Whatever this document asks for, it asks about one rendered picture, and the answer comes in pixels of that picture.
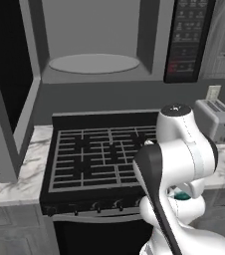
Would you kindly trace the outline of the grey microwave oven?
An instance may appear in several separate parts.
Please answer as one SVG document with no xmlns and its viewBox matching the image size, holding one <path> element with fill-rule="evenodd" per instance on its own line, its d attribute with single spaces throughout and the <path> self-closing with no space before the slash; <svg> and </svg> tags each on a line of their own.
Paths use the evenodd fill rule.
<svg viewBox="0 0 225 255">
<path fill-rule="evenodd" d="M 31 0 L 41 83 L 160 81 L 195 83 L 216 0 Z M 133 57 L 139 65 L 113 74 L 53 70 L 80 54 Z M 185 63 L 194 63 L 192 72 Z"/>
</svg>

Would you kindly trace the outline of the grey microwave door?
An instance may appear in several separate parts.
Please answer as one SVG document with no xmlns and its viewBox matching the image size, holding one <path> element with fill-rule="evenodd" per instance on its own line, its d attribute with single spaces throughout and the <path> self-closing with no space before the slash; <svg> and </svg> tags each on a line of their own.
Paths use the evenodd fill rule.
<svg viewBox="0 0 225 255">
<path fill-rule="evenodd" d="M 26 42 L 31 61 L 33 81 L 15 130 L 11 130 L 0 91 L 0 182 L 16 183 L 34 129 L 33 111 L 41 73 L 32 23 L 31 0 L 19 0 Z"/>
</svg>

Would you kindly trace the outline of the black oven door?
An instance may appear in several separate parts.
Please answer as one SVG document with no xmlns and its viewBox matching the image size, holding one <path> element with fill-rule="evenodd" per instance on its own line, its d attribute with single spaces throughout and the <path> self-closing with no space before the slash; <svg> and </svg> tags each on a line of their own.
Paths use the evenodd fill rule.
<svg viewBox="0 0 225 255">
<path fill-rule="evenodd" d="M 123 223 L 54 223 L 60 255 L 139 255 L 152 226 L 142 219 Z"/>
</svg>

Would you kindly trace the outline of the black stove range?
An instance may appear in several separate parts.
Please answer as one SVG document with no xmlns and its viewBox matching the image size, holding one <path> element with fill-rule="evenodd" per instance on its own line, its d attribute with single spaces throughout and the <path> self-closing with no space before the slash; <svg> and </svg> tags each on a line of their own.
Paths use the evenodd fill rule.
<svg viewBox="0 0 225 255">
<path fill-rule="evenodd" d="M 132 159 L 146 140 L 155 140 L 158 111 L 54 114 L 53 134 L 39 203 L 50 240 L 58 245 L 52 216 L 106 217 L 139 214 L 144 191 Z M 123 211 L 116 207 L 118 201 Z M 97 213 L 96 204 L 102 206 Z"/>
</svg>

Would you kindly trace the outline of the grey round turntable plate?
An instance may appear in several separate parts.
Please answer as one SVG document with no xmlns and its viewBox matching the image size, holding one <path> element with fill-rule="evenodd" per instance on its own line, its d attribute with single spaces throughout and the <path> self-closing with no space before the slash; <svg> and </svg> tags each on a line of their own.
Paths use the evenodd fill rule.
<svg viewBox="0 0 225 255">
<path fill-rule="evenodd" d="M 56 71 L 82 74 L 113 74 L 132 70 L 139 60 L 129 56 L 113 54 L 80 54 L 52 60 L 49 66 Z"/>
</svg>

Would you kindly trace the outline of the teal round object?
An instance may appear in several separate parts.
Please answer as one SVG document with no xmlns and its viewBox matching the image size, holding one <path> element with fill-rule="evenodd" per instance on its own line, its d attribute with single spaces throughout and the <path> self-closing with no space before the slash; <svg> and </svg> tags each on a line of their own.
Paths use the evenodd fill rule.
<svg viewBox="0 0 225 255">
<path fill-rule="evenodd" d="M 190 196 L 184 191 L 179 191 L 174 193 L 174 198 L 176 200 L 188 200 L 190 199 Z"/>
</svg>

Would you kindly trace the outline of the silver toaster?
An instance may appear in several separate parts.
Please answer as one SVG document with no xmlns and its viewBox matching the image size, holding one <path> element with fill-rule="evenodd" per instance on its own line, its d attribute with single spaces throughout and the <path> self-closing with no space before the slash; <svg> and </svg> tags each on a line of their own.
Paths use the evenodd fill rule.
<svg viewBox="0 0 225 255">
<path fill-rule="evenodd" d="M 193 112 L 199 129 L 216 144 L 225 144 L 225 105 L 219 100 L 197 100 Z"/>
</svg>

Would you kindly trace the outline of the grey base cupboard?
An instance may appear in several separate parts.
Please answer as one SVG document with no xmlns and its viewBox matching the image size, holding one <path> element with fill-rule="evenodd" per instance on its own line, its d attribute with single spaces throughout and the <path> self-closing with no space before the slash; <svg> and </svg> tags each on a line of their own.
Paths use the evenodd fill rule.
<svg viewBox="0 0 225 255">
<path fill-rule="evenodd" d="M 216 232 L 225 237 L 225 188 L 203 192 L 206 210 L 203 216 L 191 223 L 192 227 Z"/>
<path fill-rule="evenodd" d="M 38 204 L 0 206 L 0 255 L 60 255 Z"/>
</svg>

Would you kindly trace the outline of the white wall outlet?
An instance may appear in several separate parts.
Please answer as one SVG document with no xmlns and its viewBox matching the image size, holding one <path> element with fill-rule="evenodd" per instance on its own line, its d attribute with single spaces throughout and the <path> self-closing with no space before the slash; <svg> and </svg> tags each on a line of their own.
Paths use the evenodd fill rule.
<svg viewBox="0 0 225 255">
<path fill-rule="evenodd" d="M 220 90 L 221 90 L 220 85 L 209 86 L 207 95 L 206 95 L 206 99 L 211 100 L 211 101 L 216 101 L 219 97 Z"/>
</svg>

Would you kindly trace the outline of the grey wall cupboard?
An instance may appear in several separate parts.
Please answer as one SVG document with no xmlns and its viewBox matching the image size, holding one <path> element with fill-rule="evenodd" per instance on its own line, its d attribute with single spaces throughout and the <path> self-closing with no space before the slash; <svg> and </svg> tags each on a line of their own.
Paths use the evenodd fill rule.
<svg viewBox="0 0 225 255">
<path fill-rule="evenodd" d="M 225 0 L 216 0 L 199 77 L 225 79 Z"/>
</svg>

